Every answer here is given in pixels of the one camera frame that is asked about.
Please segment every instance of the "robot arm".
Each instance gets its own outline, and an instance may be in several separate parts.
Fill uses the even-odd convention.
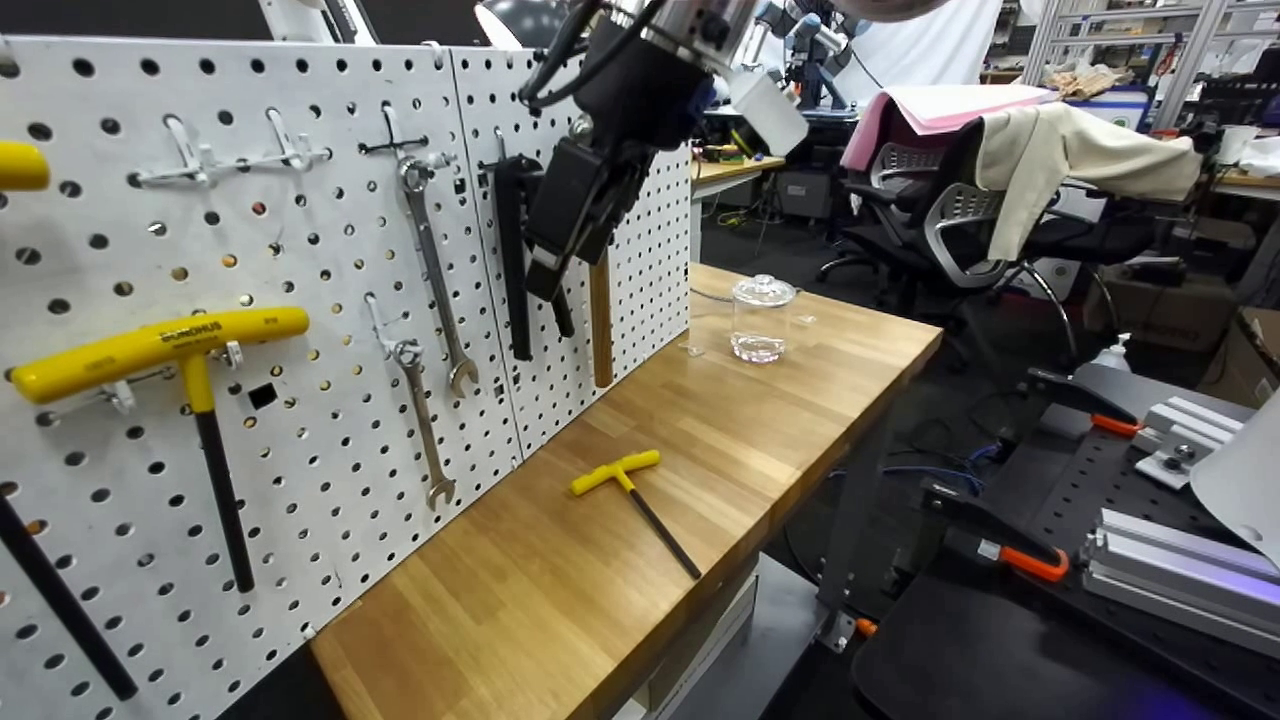
[[[843,15],[863,19],[907,19],[937,5],[942,0],[835,0]],[[652,156],[683,146],[711,91],[711,78],[733,78],[733,57],[738,52],[752,19],[755,0],[576,5],[548,49],[548,59],[520,89],[520,100],[532,114],[572,97],[590,118],[590,132],[565,137],[554,146],[552,170],[532,197],[528,293],[554,299],[572,258],[588,265],[598,261],[612,228],[634,203]],[[588,34],[579,78],[545,91],[554,68],[572,57],[579,34]],[[745,91],[762,107],[762,118],[778,118],[774,107],[786,107],[778,91],[762,97],[770,91],[762,83],[748,83]],[[759,137],[785,156],[802,132],[759,127]]]

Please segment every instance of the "pegboard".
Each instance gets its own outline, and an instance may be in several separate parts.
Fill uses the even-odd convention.
[[[0,481],[84,600],[140,697],[120,704],[0,551],[0,699],[9,717],[216,717],[338,610],[439,531],[596,400],[582,269],[569,271],[576,335],[540,317],[537,359],[507,358],[484,166],[552,156],[572,107],[532,122],[507,100],[528,57],[444,49],[2,41],[0,137],[34,141],[51,192],[0,197],[0,369],[192,307],[302,304],[296,340],[216,364],[220,427],[253,550],[236,592],[195,426],[172,372],[31,407],[0,390]],[[429,184],[460,335],[480,386],[444,390],[444,333],[385,141],[457,156]],[[278,156],[267,107],[327,147],[309,171],[229,171],[212,190],[137,190],[174,170],[164,118],[216,162]],[[687,326],[687,151],[668,151],[612,246],[615,378]],[[407,390],[385,333],[419,340],[431,434],[457,481],[429,510]]]
[[[466,151],[477,184],[480,236],[489,247],[490,307],[500,307],[505,343],[511,340],[507,293],[496,236],[496,201],[484,184],[484,170],[505,156],[532,156],[552,166],[554,141],[588,127],[576,105],[552,105],[528,118],[511,97],[525,83],[516,73],[528,57],[457,49],[460,114],[466,127]],[[640,369],[655,347],[687,327],[687,246],[693,246],[693,162],[687,147],[655,156],[634,207],[624,217],[608,246],[612,269],[612,369],[615,381]],[[507,359],[507,390],[516,404],[520,450],[532,452],[579,415],[598,392],[590,381],[590,304],[588,265],[572,261],[565,271],[565,295],[576,335],[558,335],[552,304],[532,299],[532,359]]]

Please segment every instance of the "white pegboard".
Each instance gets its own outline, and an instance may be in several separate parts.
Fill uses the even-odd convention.
[[[344,606],[439,531],[532,450],[596,400],[582,269],[569,271],[576,340],[537,307],[537,359],[507,358],[490,197],[480,175],[507,151],[552,156],[569,105],[532,122],[507,100],[528,57],[439,49],[2,41],[0,137],[34,141],[51,192],[0,197],[0,369],[192,307],[302,304],[298,340],[244,347],[216,369],[220,427],[257,569],[230,589],[195,426],[172,372],[137,386],[137,414],[101,397],[51,407],[0,390],[0,481],[38,550],[140,685],[120,704],[24,574],[0,551],[2,717],[216,717]],[[444,392],[444,335],[394,190],[381,105],[403,137],[460,166],[429,190],[460,335],[480,364],[465,400]],[[174,170],[174,114],[212,156],[277,156],[267,125],[331,147],[311,171],[244,171],[216,190],[131,190]],[[683,326],[687,151],[668,151],[612,246],[615,378]],[[429,510],[407,390],[386,335],[429,359],[434,444],[457,499]]]
[[[525,83],[520,68],[532,68],[528,52],[457,49],[457,83],[466,127],[470,171],[507,156],[532,156],[552,166],[554,141],[572,127],[588,127],[576,105],[552,105],[528,118],[516,105]],[[615,381],[643,364],[655,347],[687,327],[687,246],[693,246],[693,170],[687,147],[655,156],[634,207],[615,228],[608,247],[612,269],[612,364]],[[500,307],[507,343],[507,299],[500,271],[490,190],[477,184],[480,236],[489,247],[490,307]],[[520,450],[532,452],[579,415],[598,392],[590,378],[590,304],[588,265],[572,261],[565,271],[565,295],[576,321],[576,335],[558,335],[552,304],[532,299],[532,359],[507,359]]]

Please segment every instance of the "chair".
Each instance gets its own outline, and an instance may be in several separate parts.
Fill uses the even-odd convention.
[[[942,146],[911,146],[899,127],[884,127],[884,137],[867,171],[838,175],[838,190],[861,197],[872,226],[843,228],[850,251],[826,261],[821,279],[843,265],[881,265],[899,285],[899,311],[917,307],[920,285],[949,295],[1000,295],[1010,279],[1027,278],[1050,304],[1076,359],[1081,340],[1072,317],[1065,295],[1036,271],[1036,261],[1081,261],[1082,269],[1121,265],[1152,247],[1162,231],[1146,214],[1132,214],[1126,201],[1106,201],[1100,226],[1039,217],[1019,261],[993,265],[987,241],[1004,197],[971,184],[980,122]]]

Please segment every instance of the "office chair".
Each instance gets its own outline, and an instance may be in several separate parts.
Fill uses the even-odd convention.
[[[821,269],[826,279],[843,265],[877,265],[886,271],[886,290],[877,290],[884,304],[899,293],[899,311],[917,311],[917,293],[932,290],[942,295],[1000,295],[1009,285],[1027,278],[1050,304],[1069,358],[1081,358],[1081,340],[1065,295],[1036,271],[1036,261],[1081,261],[1082,269],[1121,265],[1158,241],[1158,226],[1136,214],[1126,201],[1106,201],[1100,226],[1076,217],[1044,217],[1027,236],[1019,261],[993,265],[987,241],[1004,197],[971,184],[971,162],[980,147],[980,122],[959,127],[951,141],[911,146],[899,132],[884,132],[867,171],[838,175],[838,190],[861,197],[872,226],[850,226],[843,236],[850,247]]]

